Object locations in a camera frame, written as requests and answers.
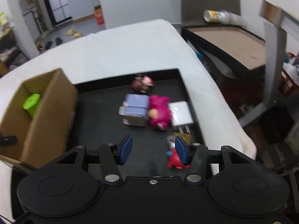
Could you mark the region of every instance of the silver bolt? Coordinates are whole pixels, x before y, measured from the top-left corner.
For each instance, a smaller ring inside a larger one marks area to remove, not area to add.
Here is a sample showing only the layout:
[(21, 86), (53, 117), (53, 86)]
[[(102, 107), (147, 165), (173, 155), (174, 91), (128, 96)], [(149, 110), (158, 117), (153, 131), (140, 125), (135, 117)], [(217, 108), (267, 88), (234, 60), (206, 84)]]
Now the silver bolt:
[(109, 175), (105, 176), (105, 180), (108, 182), (116, 182), (119, 180), (119, 176), (116, 174), (109, 174)]
[(149, 181), (149, 183), (150, 183), (150, 184), (157, 184), (157, 183), (158, 183), (158, 181), (157, 181), (157, 180), (154, 180), (154, 179), (152, 179), (152, 180), (150, 180), (150, 181)]
[(189, 182), (199, 182), (201, 180), (201, 176), (197, 175), (197, 174), (190, 174), (187, 176), (187, 180)]

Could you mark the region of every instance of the bed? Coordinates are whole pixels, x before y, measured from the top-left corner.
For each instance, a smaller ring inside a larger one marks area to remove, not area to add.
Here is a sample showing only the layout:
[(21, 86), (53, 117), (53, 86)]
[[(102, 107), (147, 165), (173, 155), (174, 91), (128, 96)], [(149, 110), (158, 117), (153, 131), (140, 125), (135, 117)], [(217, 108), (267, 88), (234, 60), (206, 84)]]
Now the bed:
[[(206, 146), (230, 145), (255, 159), (256, 147), (241, 128), (216, 83), (176, 29), (153, 20), (89, 34), (55, 47), (0, 79), (0, 118), (18, 85), (63, 68), (73, 84), (100, 78), (178, 68), (190, 95)], [(11, 169), (0, 162), (0, 213), (9, 217)], [(212, 166), (213, 174), (218, 166)]]

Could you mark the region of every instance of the blue object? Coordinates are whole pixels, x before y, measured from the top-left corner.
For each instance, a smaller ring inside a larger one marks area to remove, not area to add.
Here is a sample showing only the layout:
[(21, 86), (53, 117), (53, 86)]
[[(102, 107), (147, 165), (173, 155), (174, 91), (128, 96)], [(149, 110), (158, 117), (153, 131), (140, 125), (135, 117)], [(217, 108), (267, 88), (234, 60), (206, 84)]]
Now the blue object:
[(204, 57), (202, 56), (201, 53), (198, 53), (197, 51), (196, 51), (195, 53), (196, 53), (198, 59), (200, 59), (200, 60), (204, 60)]
[(187, 164), (188, 156), (186, 153), (185, 144), (178, 137), (175, 138), (175, 150), (178, 155), (178, 158), (181, 160), (181, 163)]
[(148, 109), (150, 98), (147, 95), (127, 94), (125, 102), (127, 103), (127, 107)]
[(133, 137), (130, 136), (125, 142), (122, 144), (121, 152), (120, 152), (120, 163), (125, 164), (133, 147)]
[(144, 108), (136, 108), (136, 107), (127, 107), (124, 108), (122, 114), (124, 115), (137, 115), (141, 117), (146, 117), (147, 115), (147, 109)]

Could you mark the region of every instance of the pink toy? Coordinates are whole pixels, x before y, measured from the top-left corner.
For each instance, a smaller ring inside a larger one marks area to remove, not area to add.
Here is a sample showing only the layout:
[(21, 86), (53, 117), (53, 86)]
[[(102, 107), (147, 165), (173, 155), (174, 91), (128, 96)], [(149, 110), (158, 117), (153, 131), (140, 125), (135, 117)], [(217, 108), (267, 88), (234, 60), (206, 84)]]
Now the pink toy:
[(168, 164), (167, 164), (167, 167), (168, 168), (172, 168), (172, 167), (175, 167), (177, 169), (183, 169), (184, 167), (185, 168), (189, 168), (190, 165), (183, 165), (178, 157), (178, 154), (176, 153), (175, 149), (170, 149), (171, 151), (171, 156), (169, 157), (169, 161), (168, 161)]
[(171, 111), (167, 107), (169, 101), (168, 97), (150, 96), (149, 111), (147, 112), (150, 125), (157, 126), (161, 130), (167, 128), (171, 120)]

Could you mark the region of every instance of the green object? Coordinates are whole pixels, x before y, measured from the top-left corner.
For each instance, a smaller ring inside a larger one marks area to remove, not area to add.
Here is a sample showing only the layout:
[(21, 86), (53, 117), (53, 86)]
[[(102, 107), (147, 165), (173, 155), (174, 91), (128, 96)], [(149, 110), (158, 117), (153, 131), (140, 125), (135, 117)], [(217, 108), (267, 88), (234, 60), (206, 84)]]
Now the green object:
[(39, 105), (40, 97), (40, 94), (34, 93), (30, 95), (23, 103), (23, 109), (27, 110), (32, 117), (35, 114), (37, 106)]

